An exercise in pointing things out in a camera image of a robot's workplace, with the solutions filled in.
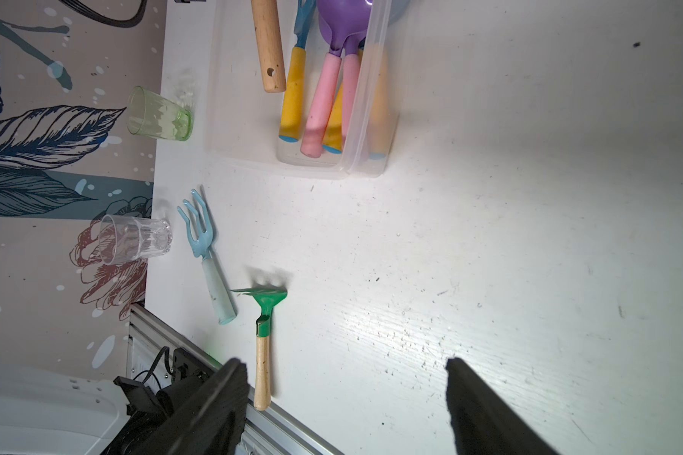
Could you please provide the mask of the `purple fork pink handle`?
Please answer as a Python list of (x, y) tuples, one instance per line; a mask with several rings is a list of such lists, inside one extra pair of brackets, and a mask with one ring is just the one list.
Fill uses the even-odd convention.
[(343, 119), (341, 134), (346, 140), (360, 76), (360, 55), (356, 50), (343, 59)]
[(359, 70), (357, 49), (360, 41), (366, 38), (372, 6), (372, 1), (317, 2), (320, 21), (329, 30), (329, 51), (324, 57), (305, 125), (301, 152), (306, 157), (318, 158), (322, 155), (323, 137), (332, 111), (341, 65), (349, 63)]

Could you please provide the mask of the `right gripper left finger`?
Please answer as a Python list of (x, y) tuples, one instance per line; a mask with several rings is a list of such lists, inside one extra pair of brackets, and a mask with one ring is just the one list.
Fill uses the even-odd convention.
[(233, 454), (249, 401), (247, 365), (229, 360), (138, 446), (140, 454)]

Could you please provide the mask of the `lime green rake wooden handle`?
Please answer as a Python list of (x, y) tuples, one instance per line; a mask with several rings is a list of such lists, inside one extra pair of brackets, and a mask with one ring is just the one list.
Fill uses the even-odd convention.
[(286, 70), (277, 2), (252, 0), (250, 3), (264, 90), (283, 93), (286, 91)]

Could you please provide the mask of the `blue fork rake yellow handle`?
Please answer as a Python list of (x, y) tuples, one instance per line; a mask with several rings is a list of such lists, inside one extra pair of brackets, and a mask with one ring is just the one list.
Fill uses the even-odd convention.
[(297, 2), (293, 28), (296, 44), (291, 50), (290, 68), (286, 78), (286, 92), (279, 124), (279, 138), (285, 142), (297, 142), (301, 138), (305, 58), (307, 58), (305, 47), (307, 46), (307, 37), (310, 32), (316, 5), (316, 0), (299, 0)]

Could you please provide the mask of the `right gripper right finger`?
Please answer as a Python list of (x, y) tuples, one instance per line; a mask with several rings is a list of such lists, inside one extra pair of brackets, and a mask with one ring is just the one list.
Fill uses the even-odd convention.
[(447, 360), (446, 402), (459, 454), (554, 454), (463, 359)]

